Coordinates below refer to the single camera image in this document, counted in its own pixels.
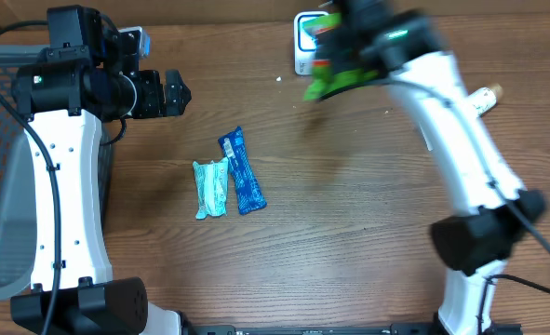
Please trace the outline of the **green snack bag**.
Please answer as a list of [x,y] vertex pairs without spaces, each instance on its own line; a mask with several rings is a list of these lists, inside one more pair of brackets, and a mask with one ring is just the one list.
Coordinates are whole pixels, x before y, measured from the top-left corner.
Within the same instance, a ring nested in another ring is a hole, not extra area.
[[306,101],[323,101],[381,77],[380,70],[364,65],[358,59],[354,38],[342,24],[340,13],[309,20],[303,28],[316,44],[311,68],[312,83],[304,93]]

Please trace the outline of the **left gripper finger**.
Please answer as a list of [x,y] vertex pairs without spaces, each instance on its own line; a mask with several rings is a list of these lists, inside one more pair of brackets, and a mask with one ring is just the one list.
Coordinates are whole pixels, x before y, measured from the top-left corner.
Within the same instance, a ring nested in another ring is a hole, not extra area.
[[185,112],[185,108],[191,101],[190,96],[184,96],[179,98],[166,97],[166,110],[165,116],[182,116]]
[[178,70],[166,71],[165,95],[167,99],[190,99],[191,90],[185,85]]

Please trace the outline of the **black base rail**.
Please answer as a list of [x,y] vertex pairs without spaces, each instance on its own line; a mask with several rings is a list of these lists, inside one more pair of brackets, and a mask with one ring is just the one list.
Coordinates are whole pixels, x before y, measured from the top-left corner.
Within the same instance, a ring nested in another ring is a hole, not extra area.
[[443,334],[436,323],[395,323],[385,327],[236,328],[231,325],[194,326],[186,321],[182,335],[433,335]]

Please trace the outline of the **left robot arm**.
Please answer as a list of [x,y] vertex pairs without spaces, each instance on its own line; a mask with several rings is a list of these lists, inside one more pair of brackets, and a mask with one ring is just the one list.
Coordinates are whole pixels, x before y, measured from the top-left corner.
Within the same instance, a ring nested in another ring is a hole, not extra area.
[[114,279],[101,224],[103,126],[179,116],[191,93],[175,70],[143,71],[150,43],[79,5],[47,13],[50,45],[13,85],[34,163],[32,290],[11,316],[36,334],[180,334],[180,314],[152,304],[138,277]]

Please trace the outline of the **white tube gold cap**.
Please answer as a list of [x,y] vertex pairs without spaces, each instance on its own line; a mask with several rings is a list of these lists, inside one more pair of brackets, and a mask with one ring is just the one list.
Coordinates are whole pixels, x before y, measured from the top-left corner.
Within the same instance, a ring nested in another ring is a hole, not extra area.
[[476,116],[481,117],[497,105],[503,97],[503,87],[499,84],[490,84],[481,87],[468,96],[469,103],[474,107]]

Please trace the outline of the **teal tissue pack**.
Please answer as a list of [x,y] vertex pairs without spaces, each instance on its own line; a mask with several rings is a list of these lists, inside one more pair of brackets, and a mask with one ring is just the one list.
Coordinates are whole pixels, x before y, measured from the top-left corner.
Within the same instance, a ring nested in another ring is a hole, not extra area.
[[193,162],[198,198],[198,211],[195,215],[197,220],[227,214],[228,167],[227,157],[207,164]]

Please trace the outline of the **grey plastic basket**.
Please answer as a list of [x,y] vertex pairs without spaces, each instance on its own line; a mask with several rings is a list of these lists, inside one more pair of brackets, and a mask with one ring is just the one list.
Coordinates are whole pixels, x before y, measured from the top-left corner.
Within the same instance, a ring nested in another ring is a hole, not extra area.
[[[0,94],[10,103],[18,68],[36,62],[45,46],[0,46]],[[99,149],[98,185],[103,227],[114,150]],[[31,285],[36,248],[34,167],[26,134],[0,104],[0,301]]]

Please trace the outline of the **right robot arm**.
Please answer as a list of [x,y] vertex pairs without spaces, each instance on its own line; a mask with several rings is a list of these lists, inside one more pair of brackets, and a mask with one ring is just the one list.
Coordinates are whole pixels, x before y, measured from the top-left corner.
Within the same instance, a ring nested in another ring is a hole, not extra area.
[[306,25],[316,40],[314,95],[385,86],[417,125],[439,168],[453,212],[430,228],[447,268],[432,334],[518,334],[490,318],[514,246],[534,234],[546,204],[503,159],[463,84],[455,55],[418,10],[385,1],[338,1]]

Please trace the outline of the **blue snack bar wrapper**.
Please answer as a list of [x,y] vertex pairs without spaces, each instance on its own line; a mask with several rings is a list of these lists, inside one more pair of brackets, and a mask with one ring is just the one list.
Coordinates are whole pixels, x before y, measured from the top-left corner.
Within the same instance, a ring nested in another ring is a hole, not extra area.
[[220,137],[218,143],[229,161],[240,215],[263,209],[267,202],[250,166],[242,127]]

